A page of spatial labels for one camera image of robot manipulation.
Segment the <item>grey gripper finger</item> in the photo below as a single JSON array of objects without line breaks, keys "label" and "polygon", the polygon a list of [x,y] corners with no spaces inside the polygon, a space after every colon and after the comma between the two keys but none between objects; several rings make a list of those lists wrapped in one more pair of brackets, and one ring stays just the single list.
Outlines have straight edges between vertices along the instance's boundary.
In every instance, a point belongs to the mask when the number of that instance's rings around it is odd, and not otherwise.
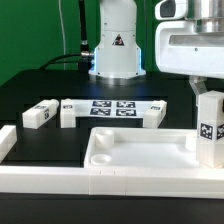
[{"label": "grey gripper finger", "polygon": [[190,76],[189,77],[189,84],[196,96],[203,94],[207,91],[205,82],[207,79],[201,76]]}]

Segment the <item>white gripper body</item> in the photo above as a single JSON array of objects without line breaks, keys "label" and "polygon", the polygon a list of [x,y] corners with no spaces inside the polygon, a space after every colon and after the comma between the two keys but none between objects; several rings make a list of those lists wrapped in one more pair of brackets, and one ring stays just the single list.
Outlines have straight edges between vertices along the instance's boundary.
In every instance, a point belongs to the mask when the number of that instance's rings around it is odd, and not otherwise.
[{"label": "white gripper body", "polygon": [[224,33],[196,33],[191,21],[168,21],[155,34],[162,72],[224,79]]}]

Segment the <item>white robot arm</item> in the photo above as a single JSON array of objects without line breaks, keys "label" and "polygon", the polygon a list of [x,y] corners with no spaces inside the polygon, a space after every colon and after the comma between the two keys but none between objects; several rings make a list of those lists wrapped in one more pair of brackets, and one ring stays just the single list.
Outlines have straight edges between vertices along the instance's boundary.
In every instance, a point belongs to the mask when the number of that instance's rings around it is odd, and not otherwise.
[{"label": "white robot arm", "polygon": [[[124,85],[146,74],[136,44],[134,0],[100,0],[101,39],[90,78]],[[161,0],[155,32],[155,60],[162,72],[183,74],[195,94],[208,77],[224,79],[224,0]]]}]

